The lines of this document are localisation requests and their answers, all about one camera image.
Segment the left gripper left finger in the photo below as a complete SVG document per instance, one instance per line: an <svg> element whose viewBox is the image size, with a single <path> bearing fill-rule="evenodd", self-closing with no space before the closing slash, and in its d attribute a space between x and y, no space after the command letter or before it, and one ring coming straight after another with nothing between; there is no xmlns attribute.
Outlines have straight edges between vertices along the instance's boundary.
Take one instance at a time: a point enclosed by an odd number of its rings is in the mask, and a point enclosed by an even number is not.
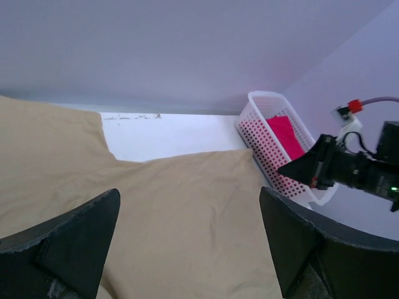
<svg viewBox="0 0 399 299"><path fill-rule="evenodd" d="M110 189L2 238L1 298L95 298L119 210Z"/></svg>

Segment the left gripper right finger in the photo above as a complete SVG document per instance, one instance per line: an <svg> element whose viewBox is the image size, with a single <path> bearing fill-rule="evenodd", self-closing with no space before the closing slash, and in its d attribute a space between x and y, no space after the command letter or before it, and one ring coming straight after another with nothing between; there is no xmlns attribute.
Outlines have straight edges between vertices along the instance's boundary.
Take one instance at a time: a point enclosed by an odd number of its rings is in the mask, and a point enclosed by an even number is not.
<svg viewBox="0 0 399 299"><path fill-rule="evenodd" d="M259 203L283 298L398 298L398 241L343 225L270 187Z"/></svg>

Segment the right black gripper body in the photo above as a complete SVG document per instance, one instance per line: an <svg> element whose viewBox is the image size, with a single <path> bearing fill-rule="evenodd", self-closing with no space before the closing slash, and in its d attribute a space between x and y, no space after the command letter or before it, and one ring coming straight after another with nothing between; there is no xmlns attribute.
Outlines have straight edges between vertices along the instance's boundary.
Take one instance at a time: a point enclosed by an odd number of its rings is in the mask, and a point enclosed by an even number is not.
<svg viewBox="0 0 399 299"><path fill-rule="evenodd" d="M328 189L335 183L330 178L329 169L332 164L332 159L337 145L336 137L331 135L321 134L317 140L317 171L316 171L316 189Z"/></svg>

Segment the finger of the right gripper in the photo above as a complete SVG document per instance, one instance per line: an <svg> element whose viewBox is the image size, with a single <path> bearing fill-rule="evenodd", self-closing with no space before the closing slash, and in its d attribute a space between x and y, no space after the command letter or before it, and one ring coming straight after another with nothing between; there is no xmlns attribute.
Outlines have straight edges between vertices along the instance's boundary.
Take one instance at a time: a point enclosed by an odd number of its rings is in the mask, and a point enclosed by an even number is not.
<svg viewBox="0 0 399 299"><path fill-rule="evenodd" d="M278 174L308 187L319 186L321 138L301 157L278 168Z"/></svg>

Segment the beige t shirt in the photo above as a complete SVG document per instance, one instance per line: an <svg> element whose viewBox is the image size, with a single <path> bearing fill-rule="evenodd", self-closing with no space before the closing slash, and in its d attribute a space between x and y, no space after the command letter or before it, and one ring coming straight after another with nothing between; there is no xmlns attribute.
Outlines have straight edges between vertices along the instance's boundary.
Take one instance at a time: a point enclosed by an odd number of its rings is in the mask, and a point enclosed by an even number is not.
<svg viewBox="0 0 399 299"><path fill-rule="evenodd" d="M1 236L118 189L100 298L280 298L249 150L119 161L98 113L1 99Z"/></svg>

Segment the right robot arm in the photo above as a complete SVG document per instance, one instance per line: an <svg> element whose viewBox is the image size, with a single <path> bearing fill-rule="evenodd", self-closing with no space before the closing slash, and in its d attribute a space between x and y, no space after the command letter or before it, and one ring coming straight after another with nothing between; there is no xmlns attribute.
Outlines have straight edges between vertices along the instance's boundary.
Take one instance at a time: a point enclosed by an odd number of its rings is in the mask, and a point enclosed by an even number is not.
<svg viewBox="0 0 399 299"><path fill-rule="evenodd" d="M278 173L310 188L326 190L339 183L392 202L398 210L398 122L385 121L376 152L366 149L360 133L361 151L347 149L346 139L321 134L308 152L278 169Z"/></svg>

